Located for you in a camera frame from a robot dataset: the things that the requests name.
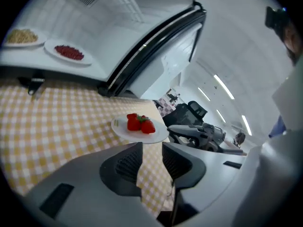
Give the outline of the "red checkered tablecloth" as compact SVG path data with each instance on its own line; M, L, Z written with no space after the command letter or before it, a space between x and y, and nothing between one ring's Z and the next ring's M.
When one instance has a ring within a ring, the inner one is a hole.
M174 104L172 104L166 97L157 100L157 104L161 117L164 117L176 110Z

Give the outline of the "black mini fridge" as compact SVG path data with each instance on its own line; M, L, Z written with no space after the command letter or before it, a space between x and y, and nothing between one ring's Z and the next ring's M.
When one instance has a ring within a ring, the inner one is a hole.
M160 99L193 59L206 19L196 0L27 0L18 8L0 43L0 79L17 78L30 95L60 79L94 86L102 96ZM13 28L80 46L93 63L54 57L45 42L3 47Z

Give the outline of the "person's blue clothing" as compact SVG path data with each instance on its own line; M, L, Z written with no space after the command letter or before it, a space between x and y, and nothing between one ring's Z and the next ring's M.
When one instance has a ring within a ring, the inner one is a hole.
M281 116L278 117L277 122L273 126L271 132L269 133L268 137L272 138L278 135L283 134L286 131L286 126Z

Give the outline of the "small white plate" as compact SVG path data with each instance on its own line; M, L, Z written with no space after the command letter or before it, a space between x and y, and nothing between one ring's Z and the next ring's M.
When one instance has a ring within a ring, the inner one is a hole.
M169 131L164 123L151 118L155 126L155 133L145 134L142 131L129 131L127 129L127 116L121 115L116 117L111 122L112 130L119 137L130 142L142 142L143 144L155 144L166 140L169 136Z
M72 59L63 57L59 53L57 53L56 50L54 49L54 47L57 45L68 45L70 47L74 47L84 54L84 58L80 61L76 61L76 60L72 60ZM44 49L52 56L57 57L64 61L72 62L72 63L79 64L79 65L91 65L93 63L93 57L90 55L90 53L85 51L80 46L74 45L65 40L49 39L45 42Z

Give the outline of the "pile of dark red beans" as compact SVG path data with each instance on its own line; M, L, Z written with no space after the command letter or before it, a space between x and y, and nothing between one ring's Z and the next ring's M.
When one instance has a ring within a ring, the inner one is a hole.
M84 58L84 54L74 47L70 47L68 45L57 45L54 47L57 53L61 56L80 61Z

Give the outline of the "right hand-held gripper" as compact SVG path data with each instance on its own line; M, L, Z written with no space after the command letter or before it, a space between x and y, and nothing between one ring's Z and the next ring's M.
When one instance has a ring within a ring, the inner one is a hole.
M174 135L174 143L188 146L198 147L201 150L224 153L224 154L245 154L242 149L235 146L233 143L225 142L225 132L216 126L203 123L202 126L195 125L171 125L168 131Z

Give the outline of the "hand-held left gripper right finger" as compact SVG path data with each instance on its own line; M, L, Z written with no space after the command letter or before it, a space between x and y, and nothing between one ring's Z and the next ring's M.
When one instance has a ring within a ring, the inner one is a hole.
M180 224L209 208L227 189L245 157L162 144L162 161L172 182L168 224Z

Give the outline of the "ceiling light strip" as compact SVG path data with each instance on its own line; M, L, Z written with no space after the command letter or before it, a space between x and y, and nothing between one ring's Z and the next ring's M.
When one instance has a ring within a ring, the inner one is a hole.
M216 109L216 111L217 111L218 115L220 116L221 120L222 120L224 123L226 123L226 120L224 119L224 117L223 117L223 115L221 114L221 112L220 112L218 109Z
M244 122L244 124L245 124L247 133L248 133L250 136L252 136L252 132L251 132L250 126L249 126L249 124L248 124L248 121L247 121L246 116L242 115L241 117L242 117L242 120L243 120L243 122Z
M224 91L227 93L229 98L231 100L234 100L235 99L234 96L232 95L231 91L227 88L227 86L222 82L222 80L217 75L214 75L214 78L220 84L220 86L224 89Z
M209 102L211 101L210 98L206 95L206 93L205 93L200 87L198 87L197 89L202 93L202 95L203 95Z

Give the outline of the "round table with checkered cloth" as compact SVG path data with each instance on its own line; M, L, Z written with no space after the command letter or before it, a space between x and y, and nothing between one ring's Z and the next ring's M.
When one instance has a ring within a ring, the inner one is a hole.
M162 122L149 100L107 98L62 81L30 96L17 80L0 79L0 167L10 187L24 195L68 161L125 144L111 122L129 113Z

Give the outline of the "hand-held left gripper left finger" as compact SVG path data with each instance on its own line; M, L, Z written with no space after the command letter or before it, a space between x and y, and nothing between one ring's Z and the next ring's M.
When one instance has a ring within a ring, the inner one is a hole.
M162 227L142 205L136 185L142 143L77 157L23 198L44 227Z

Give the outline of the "large white plate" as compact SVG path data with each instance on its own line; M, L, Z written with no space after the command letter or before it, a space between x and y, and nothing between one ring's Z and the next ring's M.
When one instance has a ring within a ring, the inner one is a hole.
M38 35L38 40L36 42L33 42L33 43L24 43L24 44L11 44L11 43L7 43L6 42L6 39L7 39L7 36L2 44L3 47L27 47L27 46L36 46L36 45L41 45L43 44L46 40L47 40L47 37L40 31L38 30L35 30L35 29L32 29L32 28L18 28L18 29L30 29L31 31L33 31L36 35Z

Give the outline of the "black office chair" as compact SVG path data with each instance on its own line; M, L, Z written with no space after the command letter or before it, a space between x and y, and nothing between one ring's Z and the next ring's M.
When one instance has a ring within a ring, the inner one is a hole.
M190 101L188 104L178 104L176 109L164 116L162 119L167 127L171 125L198 125L202 126L203 118L208 113L196 101Z

